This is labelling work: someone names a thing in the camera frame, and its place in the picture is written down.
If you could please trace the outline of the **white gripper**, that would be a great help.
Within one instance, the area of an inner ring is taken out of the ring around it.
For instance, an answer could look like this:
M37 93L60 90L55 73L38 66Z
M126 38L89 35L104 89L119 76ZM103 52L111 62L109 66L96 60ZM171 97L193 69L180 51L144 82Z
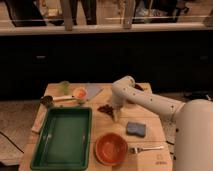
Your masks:
M117 96L115 94L112 95L111 100L110 100L111 106L114 109L113 110L113 121L118 122L121 117L121 108L125 105L125 99Z

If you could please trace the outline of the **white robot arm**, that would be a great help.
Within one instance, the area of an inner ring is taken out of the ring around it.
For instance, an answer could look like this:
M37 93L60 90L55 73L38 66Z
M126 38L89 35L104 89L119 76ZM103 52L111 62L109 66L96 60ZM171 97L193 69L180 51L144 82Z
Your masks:
M112 83L111 103L121 109L126 100L153 113L176 120L172 171L213 171L213 102L195 99L182 102L135 88L125 76Z

